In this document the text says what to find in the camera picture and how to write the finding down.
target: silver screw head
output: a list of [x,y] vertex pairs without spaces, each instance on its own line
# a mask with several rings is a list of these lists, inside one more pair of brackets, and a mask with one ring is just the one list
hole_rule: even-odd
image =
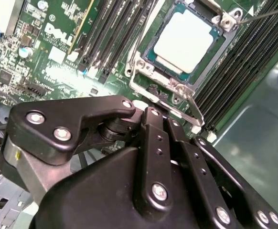
[[276,214],[274,212],[270,212],[269,216],[271,217],[271,219],[278,224],[278,216],[276,216]]
[[37,113],[37,112],[31,112],[31,113],[28,113],[26,115],[26,119],[30,122],[30,123],[33,123],[35,125],[39,125],[41,123],[44,123],[45,121],[45,118],[42,114],[40,113]]
[[228,20],[228,19],[223,20],[223,21],[221,22],[221,26],[222,26],[223,28],[225,28],[225,29],[229,29],[229,28],[231,27],[231,24],[232,24],[232,22],[231,22],[230,20]]
[[160,184],[153,184],[152,192],[158,200],[165,201],[168,198],[166,189]]
[[130,104],[129,101],[123,100],[123,101],[122,101],[122,104],[123,104],[125,107],[127,107],[127,108],[131,108],[131,104]]
[[257,214],[258,214],[258,216],[259,216],[259,218],[261,219],[262,222],[264,222],[266,224],[269,223],[267,216],[262,211],[260,211],[260,210],[257,211]]
[[229,224],[230,223],[230,217],[229,217],[228,213],[225,211],[224,208],[217,207],[216,208],[216,213],[217,213],[218,217],[220,218],[220,220],[224,224]]
[[174,126],[179,126],[179,123],[176,120],[173,120],[172,122]]
[[151,112],[152,112],[154,115],[159,116],[159,112],[158,112],[157,110],[151,109]]
[[68,141],[71,139],[71,133],[66,128],[60,127],[54,130],[54,137],[61,141]]

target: black dimm slot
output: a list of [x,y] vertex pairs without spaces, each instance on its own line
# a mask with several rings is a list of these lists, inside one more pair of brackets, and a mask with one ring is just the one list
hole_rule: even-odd
[[[261,10],[260,14],[264,14],[266,12],[274,10],[274,8],[277,6],[278,2],[274,1],[268,1],[266,5]],[[213,73],[213,76],[210,78],[210,80],[207,82],[207,84],[204,86],[204,88],[198,93],[195,100],[199,107],[204,104],[205,99],[210,96],[212,90],[216,87],[216,85],[221,81],[221,77],[223,72],[228,68],[228,66],[234,62],[235,56],[237,53],[240,53],[243,48],[246,46],[248,41],[259,29],[261,25],[261,21],[254,21],[249,26],[249,28],[245,31],[245,33],[242,35],[241,39],[237,43],[238,46],[233,48],[228,53],[228,56],[224,60],[224,62],[219,66],[219,68]]]
[[[259,46],[262,48],[259,52],[254,52],[254,55],[252,55],[249,59],[246,60],[245,65],[243,66],[243,70],[240,73],[237,73],[238,75],[241,75],[242,77],[239,77],[238,79],[233,82],[232,85],[230,85],[226,92],[221,95],[221,99],[219,101],[216,100],[217,103],[223,104],[225,103],[225,99],[229,98],[239,87],[240,84],[242,84],[243,81],[246,81],[247,77],[249,76],[252,69],[256,69],[256,65],[259,64],[259,61],[261,58],[264,57],[268,53],[269,47],[275,42],[275,40],[278,39],[278,27],[275,28],[275,31],[273,33],[270,33],[271,36],[266,36],[266,39],[264,39],[261,43],[259,43]],[[221,108],[217,107],[217,111],[209,112],[208,116],[206,117],[208,120],[212,120],[214,117],[210,118],[211,115],[213,115],[214,112],[219,112]]]
[[258,54],[260,56],[258,63],[255,66],[251,66],[250,68],[247,69],[247,73],[244,73],[246,74],[247,77],[242,82],[239,82],[238,86],[235,87],[233,91],[228,92],[228,95],[230,95],[228,98],[227,95],[223,96],[223,98],[226,97],[226,100],[222,99],[221,101],[219,101],[219,104],[222,104],[222,107],[225,106],[225,108],[217,109],[217,110],[214,109],[212,112],[209,113],[207,120],[211,125],[216,125],[219,122],[219,120],[222,119],[225,113],[232,107],[234,102],[242,95],[242,93],[247,89],[247,87],[256,79],[260,70],[267,65],[273,53],[275,53],[278,50],[278,42],[276,42],[277,40],[278,40],[278,33],[277,33],[277,39],[273,40],[272,38],[270,38],[268,44],[263,44],[265,51],[263,55],[261,55],[261,53]]
[[111,9],[111,11],[109,13],[109,17],[106,18],[106,21],[100,30],[101,32],[95,39],[96,43],[94,43],[92,47],[90,46],[90,50],[89,50],[90,54],[85,55],[85,60],[87,62],[88,67],[90,67],[90,65],[92,64],[92,61],[96,57],[97,51],[101,47],[102,42],[103,42],[105,36],[107,35],[107,32],[108,32],[112,22],[115,20],[115,18],[117,16],[117,12],[123,1],[124,0],[117,0],[114,3],[114,7]]
[[144,0],[143,5],[138,10],[132,24],[129,26],[129,30],[124,35],[123,39],[121,39],[116,52],[111,55],[111,60],[108,60],[108,67],[104,68],[100,78],[98,79],[100,83],[104,84],[106,82],[107,78],[109,77],[109,74],[115,67],[116,62],[119,60],[120,55],[122,54],[126,44],[128,43],[128,41],[130,41],[134,31],[136,30],[136,26],[139,24],[141,18],[144,16],[149,6],[151,6],[152,1],[153,0]]
[[[271,59],[272,54],[278,50],[278,44],[275,44],[275,45],[276,45],[276,46],[275,46],[275,48],[272,50],[272,52],[270,52],[270,53],[268,54],[268,58],[267,58],[268,60]],[[264,64],[264,66],[262,66],[261,68],[264,68],[265,65],[266,65],[266,63],[267,63],[267,61],[263,61],[262,63]],[[245,84],[243,84],[242,87],[241,87],[239,90],[236,91],[236,94],[235,94],[233,97],[231,97],[230,100],[226,101],[226,103],[225,103],[225,109],[223,109],[219,114],[217,114],[217,115],[216,115],[216,118],[215,118],[213,121],[211,120],[210,125],[215,126],[215,125],[217,125],[217,124],[222,120],[222,118],[225,116],[225,114],[227,113],[227,111],[229,111],[229,109],[232,108],[232,106],[233,106],[234,103],[240,98],[240,96],[242,95],[242,93],[243,93],[243,92],[247,89],[247,87],[256,79],[257,74],[258,74],[258,73],[255,72],[255,74],[254,74]]]
[[141,18],[146,13],[147,9],[149,8],[150,4],[152,3],[152,0],[145,0],[143,5],[140,7],[133,23],[130,26],[130,30],[126,33],[123,40],[120,42],[120,45],[118,46],[116,52],[113,54],[114,59],[110,62],[109,69],[112,70],[115,67],[116,62],[118,61],[120,55],[122,54],[125,44],[130,41],[131,36],[133,35],[134,31],[136,30],[136,25],[139,24]]
[[258,33],[255,34],[255,42],[251,42],[246,47],[246,55],[244,58],[238,58],[234,63],[232,63],[228,69],[222,74],[222,81],[219,82],[219,84],[214,86],[214,90],[212,92],[212,99],[207,100],[205,98],[204,103],[201,106],[201,110],[203,111],[203,115],[206,115],[208,111],[212,108],[213,104],[218,100],[218,98],[221,96],[221,94],[227,89],[227,87],[231,84],[231,82],[241,80],[235,79],[237,75],[243,76],[239,73],[240,70],[243,69],[244,65],[246,64],[246,59],[250,56],[252,56],[255,53],[255,50],[259,48],[260,42],[262,42],[266,37],[267,34],[270,33],[271,28],[274,28],[278,21],[278,15],[274,15],[267,19],[267,21],[264,23],[263,28],[267,29],[260,29]]
[[85,38],[81,38],[80,41],[83,39],[83,41],[81,41],[82,43],[82,47],[80,47],[81,51],[84,51],[87,49],[88,44],[91,42],[92,38],[94,37],[95,32],[97,31],[97,25],[100,23],[101,19],[102,19],[102,15],[104,15],[107,11],[107,0],[100,0],[98,5],[96,6],[97,10],[101,10],[101,12],[98,14],[96,20],[93,22],[93,28],[92,31],[85,35]]
[[103,63],[108,58],[110,51],[113,48],[114,43],[116,42],[119,34],[121,33],[122,29],[124,28],[125,21],[128,19],[131,11],[133,10],[133,0],[129,0],[127,3],[127,7],[124,7],[123,9],[124,9],[124,11],[123,11],[122,16],[120,17],[117,28],[115,29],[115,31],[111,34],[110,38],[108,39],[109,42],[107,43],[104,51],[102,52],[100,57],[98,57],[98,59],[95,61],[95,63],[98,63],[99,61],[101,61],[100,66],[102,66]]

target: ram slot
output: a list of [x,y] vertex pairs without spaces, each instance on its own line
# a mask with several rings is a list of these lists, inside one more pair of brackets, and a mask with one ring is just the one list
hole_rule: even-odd
[[129,0],[127,2],[127,7],[123,8],[122,16],[119,19],[117,28],[115,29],[115,31],[111,34],[110,38],[108,39],[109,42],[107,43],[104,50],[102,51],[102,54],[95,61],[95,63],[100,62],[99,66],[102,66],[106,62],[107,58],[109,57],[110,52],[111,52],[115,42],[117,41],[117,38],[119,37],[119,35],[122,32],[125,25],[127,24],[127,19],[129,18],[129,15],[132,10],[133,10],[133,0]]
[[107,35],[108,30],[110,29],[112,24],[115,22],[115,19],[117,17],[117,12],[123,2],[124,2],[124,0],[115,1],[113,7],[111,8],[109,16],[107,17],[102,28],[99,30],[99,34],[96,37],[95,42],[93,42],[93,44],[91,44],[88,53],[85,55],[83,61],[85,61],[87,68],[89,68],[91,66],[93,60],[95,59],[103,41],[104,41],[104,38]]
[[[264,14],[270,11],[273,11],[278,6],[278,2],[268,1],[267,4],[263,7],[260,14]],[[233,64],[237,58],[246,52],[246,48],[252,37],[260,31],[261,25],[265,23],[266,19],[263,21],[254,21],[247,28],[245,33],[242,35],[236,46],[228,53],[224,62],[219,66],[219,68],[213,73],[210,77],[210,80],[205,84],[205,86],[200,90],[198,95],[195,98],[195,101],[199,108],[201,109],[202,105],[208,100],[209,97],[212,97],[213,90],[217,88],[217,85],[222,81],[224,77],[224,72]]]
[[98,79],[99,83],[104,84],[109,77],[109,74],[111,73],[112,69],[115,67],[117,61],[120,58],[120,55],[122,54],[124,48],[126,47],[126,44],[128,41],[131,40],[137,25],[139,25],[140,20],[142,19],[143,16],[147,17],[147,13],[149,8],[151,7],[152,0],[144,0],[143,5],[140,7],[138,10],[136,16],[134,17],[134,20],[132,21],[131,25],[129,26],[129,29],[127,33],[124,35],[124,37],[120,40],[119,44],[117,44],[118,48],[116,51],[111,55],[110,60],[108,60],[106,66],[103,69],[103,72]]
[[270,31],[277,25],[278,15],[274,17],[266,19],[263,25],[259,28],[259,30],[255,33],[254,40],[251,39],[249,45],[246,46],[245,52],[239,54],[236,61],[234,61],[230,66],[225,70],[222,74],[222,81],[219,82],[217,87],[212,92],[212,100],[206,101],[202,104],[201,110],[203,110],[203,115],[206,115],[208,111],[212,108],[213,104],[218,100],[219,96],[227,89],[227,87],[237,80],[236,77],[240,78],[241,74],[238,74],[240,70],[243,69],[246,59],[251,58],[256,50],[260,48],[259,44],[262,42],[270,33]]
[[228,92],[225,93],[219,104],[222,104],[222,108],[217,111],[214,110],[208,114],[208,120],[211,125],[217,125],[218,122],[224,117],[226,112],[233,106],[233,104],[240,98],[242,93],[247,89],[247,87],[258,77],[260,70],[267,65],[268,61],[278,50],[278,33],[270,34],[271,37],[268,39],[267,43],[263,43],[264,52],[257,53],[259,60],[255,62],[255,66],[247,68],[243,71],[241,75],[246,75],[245,78],[240,82],[236,82],[233,88],[230,88]]

